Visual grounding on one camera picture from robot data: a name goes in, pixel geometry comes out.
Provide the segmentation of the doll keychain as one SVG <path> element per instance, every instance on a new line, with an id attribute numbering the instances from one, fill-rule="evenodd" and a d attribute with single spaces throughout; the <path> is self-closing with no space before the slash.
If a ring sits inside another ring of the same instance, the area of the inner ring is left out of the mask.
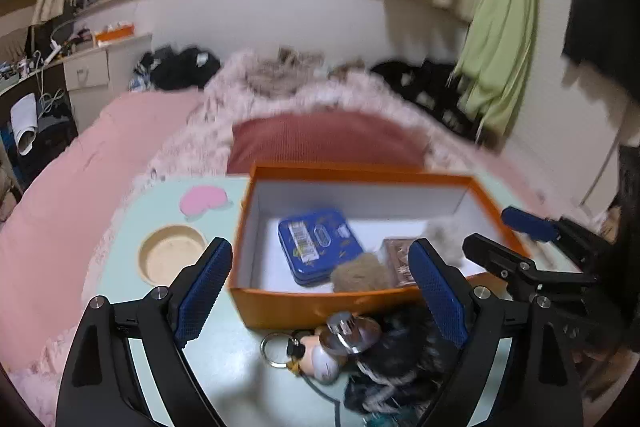
<path id="1" fill-rule="evenodd" d="M 262 338 L 259 352 L 273 369 L 286 369 L 300 377 L 308 377 L 322 385 L 333 384 L 347 365 L 347 355 L 332 355 L 320 341 L 321 329 L 294 329 L 293 332 L 271 332 Z M 284 359 L 268 353 L 270 343 L 284 342 Z"/>

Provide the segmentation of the white drawer cabinet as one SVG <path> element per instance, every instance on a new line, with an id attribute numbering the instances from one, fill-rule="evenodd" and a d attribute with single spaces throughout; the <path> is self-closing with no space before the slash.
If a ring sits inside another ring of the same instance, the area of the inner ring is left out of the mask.
<path id="1" fill-rule="evenodd" d="M 149 52 L 151 44 L 152 35 L 143 34 L 76 53 L 63 61 L 66 89 L 80 131 L 127 90 L 134 66 Z"/>

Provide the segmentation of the teal toy car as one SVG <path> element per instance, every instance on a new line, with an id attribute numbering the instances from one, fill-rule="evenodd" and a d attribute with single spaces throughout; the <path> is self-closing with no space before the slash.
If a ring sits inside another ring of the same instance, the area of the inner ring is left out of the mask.
<path id="1" fill-rule="evenodd" d="M 366 427 L 414 427 L 419 420 L 416 409 L 408 407 L 390 413 L 372 413 L 364 421 Z"/>

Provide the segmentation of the white slipper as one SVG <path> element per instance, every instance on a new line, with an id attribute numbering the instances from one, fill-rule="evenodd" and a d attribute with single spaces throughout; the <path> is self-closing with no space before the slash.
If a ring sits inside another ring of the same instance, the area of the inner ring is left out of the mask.
<path id="1" fill-rule="evenodd" d="M 25 156 L 32 150 L 38 133 L 38 109 L 33 93 L 23 96 L 11 107 L 10 121 L 17 153 Z"/>

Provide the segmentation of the black clothes pile left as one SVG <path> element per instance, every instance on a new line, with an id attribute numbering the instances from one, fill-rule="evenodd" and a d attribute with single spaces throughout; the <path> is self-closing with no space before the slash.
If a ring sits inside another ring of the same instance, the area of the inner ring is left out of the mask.
<path id="1" fill-rule="evenodd" d="M 165 46 L 145 53 L 134 66 L 129 92 L 203 90 L 221 68 L 221 62 L 209 50 L 190 46 L 176 52 Z"/>

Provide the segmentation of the silver metal plug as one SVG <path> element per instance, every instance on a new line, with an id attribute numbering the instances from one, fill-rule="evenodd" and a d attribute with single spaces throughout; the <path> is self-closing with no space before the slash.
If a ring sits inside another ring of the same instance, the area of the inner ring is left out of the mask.
<path id="1" fill-rule="evenodd" d="M 319 334 L 320 345 L 334 357 L 361 355 L 378 342 L 381 327 L 369 317 L 357 317 L 350 312 L 338 312 L 328 318 Z"/>

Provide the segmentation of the orange cardboard box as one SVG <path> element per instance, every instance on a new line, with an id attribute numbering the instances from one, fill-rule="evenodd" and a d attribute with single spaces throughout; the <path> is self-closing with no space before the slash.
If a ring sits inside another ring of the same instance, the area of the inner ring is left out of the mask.
<path id="1" fill-rule="evenodd" d="M 281 220 L 326 208 L 343 213 L 364 251 L 386 239 L 417 239 L 427 223 L 457 218 L 471 232 L 526 256 L 475 176 L 382 167 L 262 164 L 253 167 L 233 246 L 228 287 L 249 329 L 313 329 L 338 311 L 369 313 L 418 300 L 414 286 L 336 293 L 295 283 L 278 237 Z"/>

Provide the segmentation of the black satin lace garment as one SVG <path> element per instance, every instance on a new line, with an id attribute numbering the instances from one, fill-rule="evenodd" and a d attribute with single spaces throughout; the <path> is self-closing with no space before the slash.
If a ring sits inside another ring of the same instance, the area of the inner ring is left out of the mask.
<path id="1" fill-rule="evenodd" d="M 425 409 L 454 365 L 458 349 L 442 338 L 424 305 L 405 303 L 370 317 L 380 325 L 381 336 L 356 356 L 344 406 L 363 415 Z"/>

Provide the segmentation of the brown furry scrunchie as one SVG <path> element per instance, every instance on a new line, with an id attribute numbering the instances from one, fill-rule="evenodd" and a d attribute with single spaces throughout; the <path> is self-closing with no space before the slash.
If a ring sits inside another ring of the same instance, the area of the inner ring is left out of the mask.
<path id="1" fill-rule="evenodd" d="M 390 273 L 373 253 L 363 253 L 352 261 L 337 265 L 330 281 L 334 293 L 384 291 L 392 287 Z"/>

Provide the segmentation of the pink bed blanket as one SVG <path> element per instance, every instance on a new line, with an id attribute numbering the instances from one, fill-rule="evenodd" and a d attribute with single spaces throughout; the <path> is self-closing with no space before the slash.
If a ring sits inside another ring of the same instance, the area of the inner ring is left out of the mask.
<path id="1" fill-rule="evenodd" d="M 316 78 L 293 94 L 266 98 L 247 83 L 258 63 L 240 52 L 204 90 L 119 95 L 37 176 L 2 225 L 1 362 L 44 425 L 55 421 L 70 340 L 126 207 L 155 183 L 225 173 L 240 150 L 232 131 L 240 122 L 367 114 L 367 162 L 488 171 L 540 215 L 570 209 L 553 185 L 532 176 L 528 158 L 510 162 L 464 144 L 376 76 Z"/>

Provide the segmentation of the green hanging garment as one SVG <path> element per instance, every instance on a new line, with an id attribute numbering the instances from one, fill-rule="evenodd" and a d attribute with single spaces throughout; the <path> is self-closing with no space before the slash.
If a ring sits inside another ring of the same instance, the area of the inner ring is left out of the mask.
<path id="1" fill-rule="evenodd" d="M 538 0 L 478 0 L 459 60 L 457 108 L 471 121 L 470 139 L 502 139 L 525 91 L 533 61 Z"/>

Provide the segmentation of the white fluffy pompom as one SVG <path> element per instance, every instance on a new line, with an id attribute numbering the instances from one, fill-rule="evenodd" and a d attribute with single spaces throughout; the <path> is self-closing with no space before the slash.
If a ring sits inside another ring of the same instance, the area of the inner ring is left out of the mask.
<path id="1" fill-rule="evenodd" d="M 447 265 L 462 267 L 465 259 L 462 245 L 469 232 L 458 219 L 445 217 L 430 220 L 425 225 L 424 234 Z"/>

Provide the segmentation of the orange tissue box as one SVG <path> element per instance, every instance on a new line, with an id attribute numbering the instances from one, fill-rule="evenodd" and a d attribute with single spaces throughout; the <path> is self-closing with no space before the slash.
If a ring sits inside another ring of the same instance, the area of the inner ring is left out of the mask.
<path id="1" fill-rule="evenodd" d="M 105 26 L 94 34 L 97 46 L 106 46 L 109 43 L 134 36 L 134 24 L 120 24 Z"/>

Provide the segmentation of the blue tin box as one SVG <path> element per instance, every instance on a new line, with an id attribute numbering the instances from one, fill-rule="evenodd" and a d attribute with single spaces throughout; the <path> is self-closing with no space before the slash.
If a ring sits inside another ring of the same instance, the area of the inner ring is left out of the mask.
<path id="1" fill-rule="evenodd" d="M 282 219 L 278 237 L 293 279 L 300 286 L 326 283 L 337 265 L 363 253 L 343 213 L 335 208 Z"/>

